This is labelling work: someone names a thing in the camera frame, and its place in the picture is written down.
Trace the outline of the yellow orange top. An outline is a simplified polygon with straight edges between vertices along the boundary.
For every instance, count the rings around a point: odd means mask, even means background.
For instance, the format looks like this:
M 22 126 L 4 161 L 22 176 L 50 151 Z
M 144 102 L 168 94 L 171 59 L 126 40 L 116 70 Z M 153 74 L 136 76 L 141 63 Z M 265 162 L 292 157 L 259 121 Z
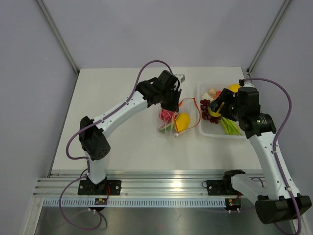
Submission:
M 228 87 L 228 89 L 234 93 L 237 93 L 241 86 L 239 84 L 232 84 Z

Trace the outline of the yellow orange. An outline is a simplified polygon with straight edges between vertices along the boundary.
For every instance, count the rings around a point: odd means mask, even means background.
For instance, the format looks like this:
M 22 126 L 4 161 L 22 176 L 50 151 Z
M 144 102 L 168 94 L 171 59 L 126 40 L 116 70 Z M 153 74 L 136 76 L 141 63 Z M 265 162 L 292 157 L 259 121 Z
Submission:
M 210 103 L 209 108 L 208 108 L 209 114 L 215 118 L 221 117 L 222 115 L 220 111 L 223 106 L 224 106 L 224 102 L 222 102 L 220 105 L 218 105 L 217 103 Z
M 228 89 L 234 93 L 237 93 L 241 86 L 239 84 L 232 84 L 228 87 Z

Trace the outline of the red tomato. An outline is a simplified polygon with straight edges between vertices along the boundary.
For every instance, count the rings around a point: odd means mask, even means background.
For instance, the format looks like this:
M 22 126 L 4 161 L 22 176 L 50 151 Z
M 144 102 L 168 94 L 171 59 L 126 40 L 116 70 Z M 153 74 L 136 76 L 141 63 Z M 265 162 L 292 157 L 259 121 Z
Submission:
M 159 117 L 162 121 L 164 122 L 170 122 L 174 116 L 174 112 L 166 110 L 166 109 L 161 109 L 159 113 Z

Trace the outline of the clear zip top bag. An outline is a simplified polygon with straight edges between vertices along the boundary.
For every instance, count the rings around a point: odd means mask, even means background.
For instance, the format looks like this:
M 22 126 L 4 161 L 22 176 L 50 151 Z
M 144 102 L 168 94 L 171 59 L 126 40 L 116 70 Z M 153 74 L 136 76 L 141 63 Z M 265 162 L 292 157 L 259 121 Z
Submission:
M 193 129 L 201 121 L 200 108 L 195 97 L 187 97 L 179 102 L 179 111 L 160 109 L 158 114 L 158 131 L 165 135 L 178 136 Z

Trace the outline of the white garlic bulb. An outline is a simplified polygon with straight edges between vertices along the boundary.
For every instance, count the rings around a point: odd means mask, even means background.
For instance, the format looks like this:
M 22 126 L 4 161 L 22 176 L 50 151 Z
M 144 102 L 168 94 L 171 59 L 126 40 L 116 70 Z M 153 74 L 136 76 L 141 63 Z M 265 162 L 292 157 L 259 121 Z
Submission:
M 215 88 L 211 88 L 211 89 L 209 89 L 208 90 L 208 95 L 210 95 L 211 97 L 214 97 L 215 96 L 215 94 L 216 94 L 216 89 Z

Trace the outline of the yellow lemon front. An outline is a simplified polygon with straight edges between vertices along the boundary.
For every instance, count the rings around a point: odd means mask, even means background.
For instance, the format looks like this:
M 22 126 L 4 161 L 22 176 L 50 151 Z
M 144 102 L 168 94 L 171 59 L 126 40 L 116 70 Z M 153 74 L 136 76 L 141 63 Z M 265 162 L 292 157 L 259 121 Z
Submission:
M 175 119 L 175 129 L 176 132 L 182 132 L 189 127 L 190 117 L 187 113 L 179 113 L 177 118 Z

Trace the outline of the watermelon slice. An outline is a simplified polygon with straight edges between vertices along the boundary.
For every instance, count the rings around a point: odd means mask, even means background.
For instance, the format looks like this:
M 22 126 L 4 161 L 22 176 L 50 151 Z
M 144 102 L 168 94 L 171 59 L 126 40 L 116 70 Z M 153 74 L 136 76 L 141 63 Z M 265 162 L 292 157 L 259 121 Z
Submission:
M 159 132 L 161 133 L 172 133 L 175 131 L 175 125 L 173 123 L 168 123 L 159 128 Z

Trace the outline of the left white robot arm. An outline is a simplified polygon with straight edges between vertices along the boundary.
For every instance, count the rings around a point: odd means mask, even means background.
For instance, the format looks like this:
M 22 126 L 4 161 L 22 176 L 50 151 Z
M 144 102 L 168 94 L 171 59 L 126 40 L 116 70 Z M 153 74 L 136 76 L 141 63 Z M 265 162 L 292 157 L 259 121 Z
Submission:
M 158 77 L 141 81 L 134 93 L 114 108 L 94 119 L 84 117 L 80 121 L 79 141 L 88 159 L 89 190 L 100 195 L 105 191 L 107 179 L 104 158 L 111 147 L 107 138 L 135 114 L 160 104 L 162 109 L 177 113 L 181 83 L 185 75 L 163 71 Z

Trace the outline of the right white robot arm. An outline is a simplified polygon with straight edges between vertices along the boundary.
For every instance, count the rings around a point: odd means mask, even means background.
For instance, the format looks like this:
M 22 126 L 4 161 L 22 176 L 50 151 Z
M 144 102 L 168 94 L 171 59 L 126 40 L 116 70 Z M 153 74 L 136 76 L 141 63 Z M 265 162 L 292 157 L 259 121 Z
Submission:
M 302 195 L 294 184 L 280 155 L 278 133 L 270 115 L 261 113 L 259 92 L 254 87 L 240 87 L 237 92 L 224 88 L 210 103 L 209 111 L 237 121 L 259 159 L 266 188 L 250 180 L 242 170 L 225 172 L 223 191 L 243 194 L 255 205 L 264 224 L 299 219 L 311 206 L 309 196 Z

